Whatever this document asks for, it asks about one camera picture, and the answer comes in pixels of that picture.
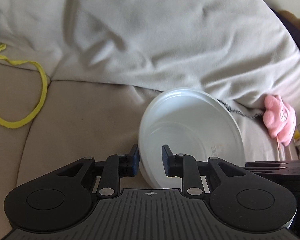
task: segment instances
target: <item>yellow ribbon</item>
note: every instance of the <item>yellow ribbon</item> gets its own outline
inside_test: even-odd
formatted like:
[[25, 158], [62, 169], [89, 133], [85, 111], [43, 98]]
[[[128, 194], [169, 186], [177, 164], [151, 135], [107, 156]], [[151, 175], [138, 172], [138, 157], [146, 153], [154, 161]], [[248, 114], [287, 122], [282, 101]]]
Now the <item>yellow ribbon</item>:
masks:
[[[1, 44], [0, 52], [2, 50], [6, 49], [6, 47], [7, 46], [5, 44]], [[46, 99], [46, 96], [47, 96], [47, 89], [48, 89], [47, 76], [46, 76], [42, 66], [38, 62], [27, 61], [27, 60], [10, 60], [6, 56], [3, 56], [3, 55], [0, 55], [0, 59], [7, 61], [8, 63], [10, 63], [13, 66], [18, 66], [18, 65], [21, 65], [24, 63], [30, 63], [38, 69], [41, 79], [42, 79], [42, 92], [41, 92], [41, 97], [40, 97], [39, 103], [37, 104], [37, 106], [34, 108], [34, 110], [28, 116], [26, 116], [24, 119], [17, 121], [17, 122], [8, 122], [0, 117], [0, 125], [7, 127], [7, 128], [15, 129], [15, 128], [22, 127], [22, 126], [26, 125], [27, 123], [29, 123], [40, 112], [40, 110], [44, 104], [44, 101]]]

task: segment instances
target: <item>crosshair symbol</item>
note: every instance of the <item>crosshair symbol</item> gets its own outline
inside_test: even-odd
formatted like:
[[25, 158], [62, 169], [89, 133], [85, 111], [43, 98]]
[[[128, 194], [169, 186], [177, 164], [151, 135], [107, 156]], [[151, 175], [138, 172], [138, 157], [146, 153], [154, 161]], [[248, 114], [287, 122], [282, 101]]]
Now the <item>crosshair symbol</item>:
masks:
[[152, 197], [153, 195], [155, 195], [155, 193], [153, 191], [149, 191], [146, 194], [149, 195], [150, 197]]

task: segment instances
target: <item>brown plush object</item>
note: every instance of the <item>brown plush object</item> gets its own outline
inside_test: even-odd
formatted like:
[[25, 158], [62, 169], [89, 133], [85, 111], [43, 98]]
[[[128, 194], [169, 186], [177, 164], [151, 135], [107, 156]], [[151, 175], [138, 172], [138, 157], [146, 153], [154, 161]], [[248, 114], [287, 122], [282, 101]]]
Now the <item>brown plush object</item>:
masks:
[[293, 25], [295, 25], [295, 27], [297, 27], [300, 30], [300, 19], [297, 18], [293, 13], [286, 10], [281, 10], [278, 13], [285, 17], [288, 21], [290, 21]]

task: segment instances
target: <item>white bowl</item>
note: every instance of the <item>white bowl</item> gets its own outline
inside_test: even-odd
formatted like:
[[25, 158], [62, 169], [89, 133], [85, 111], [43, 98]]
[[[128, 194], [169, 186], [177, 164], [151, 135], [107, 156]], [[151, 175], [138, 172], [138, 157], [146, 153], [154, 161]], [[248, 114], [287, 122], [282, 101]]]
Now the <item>white bowl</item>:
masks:
[[[153, 188], [181, 188], [181, 178], [168, 178], [162, 146], [173, 154], [192, 155], [197, 161], [216, 156], [245, 165], [239, 127], [228, 110], [200, 90], [177, 88], [158, 95], [147, 107], [139, 129], [140, 171]], [[203, 186], [208, 187], [203, 179]]]

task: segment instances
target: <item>pink cloth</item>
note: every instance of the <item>pink cloth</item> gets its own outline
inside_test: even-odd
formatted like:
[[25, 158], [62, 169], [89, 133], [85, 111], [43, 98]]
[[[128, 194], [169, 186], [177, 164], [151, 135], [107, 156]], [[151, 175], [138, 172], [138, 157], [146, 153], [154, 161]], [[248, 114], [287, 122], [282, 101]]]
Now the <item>pink cloth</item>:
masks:
[[267, 95], [265, 98], [266, 112], [263, 122], [268, 128], [271, 138], [276, 138], [284, 146], [290, 143], [295, 127], [296, 113], [292, 106], [282, 101], [280, 96]]

